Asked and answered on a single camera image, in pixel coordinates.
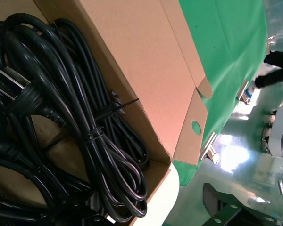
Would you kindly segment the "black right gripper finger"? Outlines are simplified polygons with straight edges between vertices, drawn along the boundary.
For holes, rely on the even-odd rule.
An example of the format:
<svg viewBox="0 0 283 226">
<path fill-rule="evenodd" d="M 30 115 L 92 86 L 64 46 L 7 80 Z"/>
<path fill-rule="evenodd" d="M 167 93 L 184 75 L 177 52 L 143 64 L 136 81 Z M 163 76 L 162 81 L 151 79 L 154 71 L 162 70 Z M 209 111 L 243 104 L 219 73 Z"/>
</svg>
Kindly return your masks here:
<svg viewBox="0 0 283 226">
<path fill-rule="evenodd" d="M 203 185 L 203 204 L 210 215 L 205 226 L 276 226 L 277 219 L 243 205 L 234 195 Z"/>
</svg>

